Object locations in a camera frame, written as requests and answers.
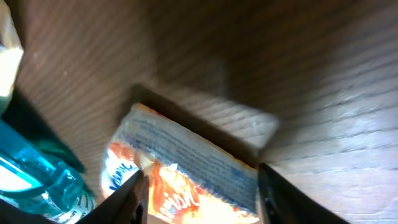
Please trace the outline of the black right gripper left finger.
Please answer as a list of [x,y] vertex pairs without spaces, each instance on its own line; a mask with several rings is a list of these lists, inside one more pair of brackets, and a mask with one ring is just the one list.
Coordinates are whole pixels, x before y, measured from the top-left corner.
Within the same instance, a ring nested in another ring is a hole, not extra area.
[[146,224],[149,178],[137,171],[77,224]]

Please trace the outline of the teal mouthwash bottle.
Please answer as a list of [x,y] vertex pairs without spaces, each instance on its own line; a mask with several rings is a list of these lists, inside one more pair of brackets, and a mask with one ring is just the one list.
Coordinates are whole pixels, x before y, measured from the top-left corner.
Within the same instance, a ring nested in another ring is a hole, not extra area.
[[55,223],[74,224],[96,207],[81,175],[1,121],[1,200]]

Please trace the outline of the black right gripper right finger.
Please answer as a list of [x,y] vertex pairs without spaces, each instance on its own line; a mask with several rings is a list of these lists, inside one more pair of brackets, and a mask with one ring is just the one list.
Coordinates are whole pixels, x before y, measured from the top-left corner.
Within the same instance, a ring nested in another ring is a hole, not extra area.
[[268,224],[348,224],[316,203],[265,163],[258,170],[263,222]]

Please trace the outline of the orange tissue pack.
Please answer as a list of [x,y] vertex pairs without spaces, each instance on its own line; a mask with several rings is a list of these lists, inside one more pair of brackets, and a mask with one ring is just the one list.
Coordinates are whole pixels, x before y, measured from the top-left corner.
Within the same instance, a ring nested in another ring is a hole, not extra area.
[[140,103],[131,107],[103,159],[104,197],[136,172],[149,179],[149,213],[167,223],[256,223],[257,171]]

